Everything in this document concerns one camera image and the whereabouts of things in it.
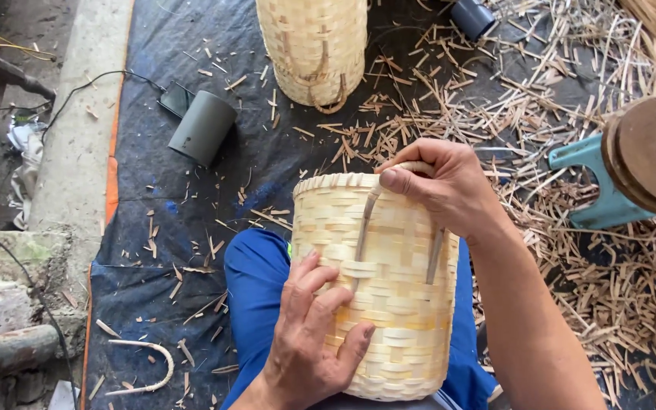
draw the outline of left hand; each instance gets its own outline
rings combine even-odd
[[[235,408],[241,408],[244,399],[246,408],[251,402],[270,410],[303,410],[351,384],[375,326],[371,322],[354,325],[337,354],[323,348],[335,312],[353,299],[353,292],[333,287],[314,297],[326,282],[338,278],[336,268],[317,266],[318,258],[318,253],[311,251],[301,262],[293,261],[268,361]]]

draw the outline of blue stool leg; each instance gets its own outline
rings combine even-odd
[[[551,151],[548,154],[548,165],[553,170],[574,165],[586,166],[596,177],[599,184],[598,199],[582,210],[569,213],[575,228],[601,229],[656,216],[637,207],[614,186],[601,157],[601,134]]]

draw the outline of right hand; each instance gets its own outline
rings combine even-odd
[[[392,168],[406,161],[432,165],[434,178]],[[469,145],[419,138],[375,172],[381,173],[382,187],[422,203],[433,221],[465,238],[470,246],[478,243],[483,232],[506,228],[510,222]]]

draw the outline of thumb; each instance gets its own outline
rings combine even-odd
[[[359,322],[348,331],[341,347],[338,348],[336,357],[350,376],[348,382],[351,381],[353,374],[356,373],[356,368],[364,359],[375,330],[376,326],[373,323]]]
[[[433,182],[404,168],[389,168],[381,173],[378,180],[381,186],[389,191],[408,196],[418,202],[425,202],[429,197]]]

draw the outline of wooden stool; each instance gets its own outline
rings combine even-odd
[[[551,151],[551,169],[586,166],[599,198],[572,211],[577,228],[600,229],[656,215],[656,97],[624,107],[596,134]]]

